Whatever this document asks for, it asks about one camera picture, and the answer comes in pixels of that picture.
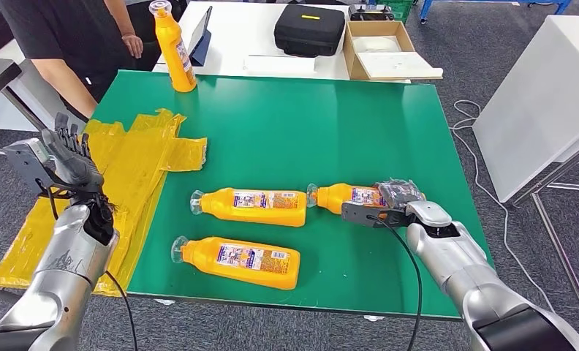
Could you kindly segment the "person's left hand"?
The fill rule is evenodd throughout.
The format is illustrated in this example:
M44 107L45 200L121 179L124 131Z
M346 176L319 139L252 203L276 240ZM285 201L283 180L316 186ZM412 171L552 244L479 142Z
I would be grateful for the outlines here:
M123 34L121 37L130 55L135 59L140 59L143 54L143 41L136 34Z

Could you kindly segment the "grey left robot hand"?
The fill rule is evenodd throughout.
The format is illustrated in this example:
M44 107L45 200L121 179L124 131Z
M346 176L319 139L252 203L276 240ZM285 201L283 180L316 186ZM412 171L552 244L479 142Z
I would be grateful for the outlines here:
M57 112L54 129L42 131L42 141L56 164L56 175L76 191L102 194L104 178L91 157L89 134Z

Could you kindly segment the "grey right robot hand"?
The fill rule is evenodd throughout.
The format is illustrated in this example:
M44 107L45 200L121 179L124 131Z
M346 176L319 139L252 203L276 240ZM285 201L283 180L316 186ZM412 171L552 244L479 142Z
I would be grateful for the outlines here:
M376 182L374 186L379 190L386 208L403 209L407 203L426 200L412 180L390 178Z

